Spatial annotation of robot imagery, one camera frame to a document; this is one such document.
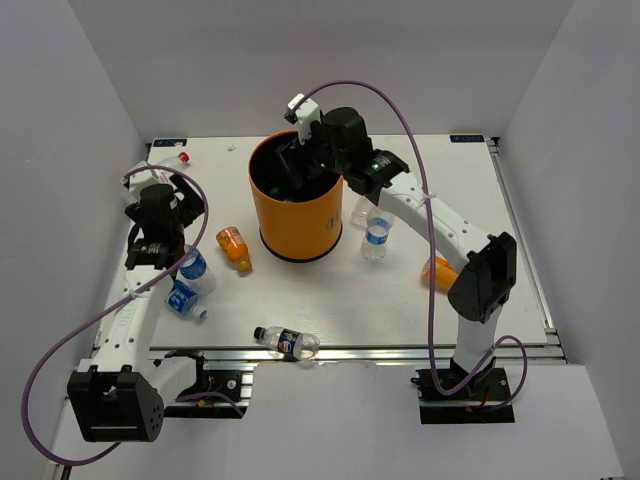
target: bottle label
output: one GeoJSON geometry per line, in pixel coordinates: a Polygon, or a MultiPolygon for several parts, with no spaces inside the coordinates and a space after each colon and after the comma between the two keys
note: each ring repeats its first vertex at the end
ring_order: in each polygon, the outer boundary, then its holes
{"type": "Polygon", "coordinates": [[[284,355],[293,357],[294,349],[299,336],[300,336],[299,332],[294,332],[293,330],[287,330],[286,328],[282,330],[282,333],[280,334],[280,339],[278,340],[278,352],[283,353],[284,355]]]}
{"type": "Polygon", "coordinates": [[[389,230],[391,230],[391,224],[382,217],[373,217],[367,219],[367,233],[365,234],[365,238],[367,242],[371,245],[382,245],[387,242],[387,237],[389,236],[389,230]],[[381,227],[384,230],[384,235],[375,235],[371,232],[371,227],[381,227]]]}
{"type": "Polygon", "coordinates": [[[367,232],[366,234],[367,242],[369,242],[371,245],[382,245],[384,243],[387,243],[388,236],[389,234],[386,234],[383,237],[378,237],[370,232],[367,232]]]}
{"type": "Polygon", "coordinates": [[[173,308],[176,312],[187,314],[189,313],[189,300],[192,297],[197,296],[196,292],[191,290],[185,283],[180,280],[176,280],[173,284],[173,290],[167,298],[167,304],[173,308]]]}
{"type": "Polygon", "coordinates": [[[180,267],[180,273],[188,280],[197,280],[207,271],[207,262],[204,260],[202,254],[197,250],[194,253],[196,258],[191,265],[180,267]]]}

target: clear plastic bottle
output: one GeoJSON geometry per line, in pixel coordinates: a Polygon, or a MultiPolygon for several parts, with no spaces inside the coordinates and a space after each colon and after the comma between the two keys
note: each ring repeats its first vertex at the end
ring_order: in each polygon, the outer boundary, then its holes
{"type": "Polygon", "coordinates": [[[360,251],[367,260],[379,260],[387,254],[387,238],[395,215],[373,207],[367,216],[367,232],[360,251]]]}
{"type": "Polygon", "coordinates": [[[176,168],[187,163],[189,163],[189,155],[187,155],[185,152],[180,152],[178,155],[160,160],[158,162],[158,165],[161,165],[163,167],[176,168]]]}
{"type": "MultiPolygon", "coordinates": [[[[185,245],[185,252],[189,248],[191,245],[185,245]]],[[[187,280],[191,289],[200,296],[211,293],[216,286],[216,277],[198,249],[195,249],[191,256],[180,265],[180,273],[187,280]]]]}
{"type": "Polygon", "coordinates": [[[367,228],[367,215],[374,206],[367,197],[360,197],[351,212],[351,223],[356,227],[367,228]]]}
{"type": "Polygon", "coordinates": [[[172,311],[183,318],[204,320],[207,317],[207,309],[198,303],[198,294],[180,280],[173,283],[173,289],[165,302],[172,311]]]}
{"type": "Polygon", "coordinates": [[[253,332],[260,345],[288,358],[311,360],[318,353],[320,340],[310,333],[300,333],[283,327],[258,327],[253,332]]]}

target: orange bottle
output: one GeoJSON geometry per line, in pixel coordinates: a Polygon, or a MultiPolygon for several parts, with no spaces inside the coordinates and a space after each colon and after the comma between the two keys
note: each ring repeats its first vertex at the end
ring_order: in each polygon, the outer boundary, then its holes
{"type": "MultiPolygon", "coordinates": [[[[426,284],[429,283],[429,260],[425,263],[422,269],[422,277],[426,284]]],[[[436,288],[443,292],[448,292],[453,282],[458,278],[458,274],[453,270],[453,267],[442,257],[436,257],[436,288]]]]}
{"type": "Polygon", "coordinates": [[[249,259],[249,248],[244,243],[242,235],[240,235],[236,227],[227,227],[224,230],[220,230],[216,235],[216,240],[227,259],[233,263],[239,272],[248,272],[253,268],[249,259]]]}

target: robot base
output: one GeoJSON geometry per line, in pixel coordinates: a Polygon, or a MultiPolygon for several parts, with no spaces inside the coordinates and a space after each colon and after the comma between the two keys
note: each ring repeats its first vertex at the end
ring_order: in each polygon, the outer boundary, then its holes
{"type": "MultiPolygon", "coordinates": [[[[447,389],[459,381],[450,369],[438,369],[438,378],[447,389]]],[[[420,423],[423,425],[515,422],[511,405],[497,410],[491,408],[511,395],[504,368],[492,368],[474,388],[463,388],[448,397],[435,389],[431,370],[418,370],[418,377],[412,378],[411,383],[420,391],[420,423]]]]}

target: orange juice bottle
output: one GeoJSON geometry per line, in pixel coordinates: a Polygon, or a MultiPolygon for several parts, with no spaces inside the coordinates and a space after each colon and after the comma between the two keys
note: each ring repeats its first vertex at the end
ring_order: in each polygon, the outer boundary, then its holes
{"type": "Polygon", "coordinates": [[[239,272],[243,273],[251,270],[249,248],[244,243],[242,235],[240,235],[236,227],[227,227],[224,230],[220,230],[216,235],[216,240],[227,259],[233,263],[239,272]]]}

